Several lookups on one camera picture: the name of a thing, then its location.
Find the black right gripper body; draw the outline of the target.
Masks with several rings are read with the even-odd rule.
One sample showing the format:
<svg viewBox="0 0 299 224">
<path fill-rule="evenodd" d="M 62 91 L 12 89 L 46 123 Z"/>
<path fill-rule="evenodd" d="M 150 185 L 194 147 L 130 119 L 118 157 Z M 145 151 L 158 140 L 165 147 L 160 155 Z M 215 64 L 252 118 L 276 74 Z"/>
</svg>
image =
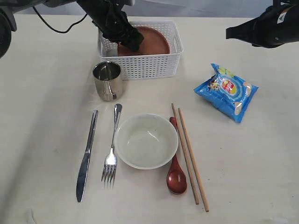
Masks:
<svg viewBox="0 0 299 224">
<path fill-rule="evenodd" d="M 252 46 L 276 48 L 299 40 L 299 2 L 274 0 L 253 25 Z"/>
</svg>

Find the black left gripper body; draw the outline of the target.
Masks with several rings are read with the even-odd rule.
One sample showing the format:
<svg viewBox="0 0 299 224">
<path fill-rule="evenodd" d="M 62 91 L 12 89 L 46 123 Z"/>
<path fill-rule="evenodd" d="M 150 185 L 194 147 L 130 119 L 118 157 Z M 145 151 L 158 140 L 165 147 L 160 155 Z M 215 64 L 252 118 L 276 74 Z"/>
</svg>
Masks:
<svg viewBox="0 0 299 224">
<path fill-rule="evenodd" d="M 111 42 L 128 42 L 132 27 L 126 14 L 108 0 L 78 0 L 104 38 Z"/>
</svg>

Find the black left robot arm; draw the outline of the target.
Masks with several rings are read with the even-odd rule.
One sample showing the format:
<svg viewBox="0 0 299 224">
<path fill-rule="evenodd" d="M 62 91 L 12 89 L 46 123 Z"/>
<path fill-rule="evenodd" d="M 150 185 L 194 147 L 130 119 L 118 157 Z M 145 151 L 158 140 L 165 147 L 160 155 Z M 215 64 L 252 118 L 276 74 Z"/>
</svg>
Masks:
<svg viewBox="0 0 299 224">
<path fill-rule="evenodd" d="M 104 38 L 121 44 L 133 52 L 139 50 L 144 37 L 129 23 L 127 14 L 122 11 L 125 5 L 133 6 L 134 0 L 76 0 L 75 2 L 85 11 L 85 15 L 65 31 L 54 29 L 36 9 L 36 5 L 39 4 L 55 8 L 72 2 L 73 0 L 2 0 L 0 2 L 0 56 L 6 54 L 11 43 L 12 32 L 17 30 L 14 14 L 30 7 L 42 22 L 56 33 L 68 33 L 73 26 L 89 16 L 92 23 L 103 33 Z"/>
</svg>

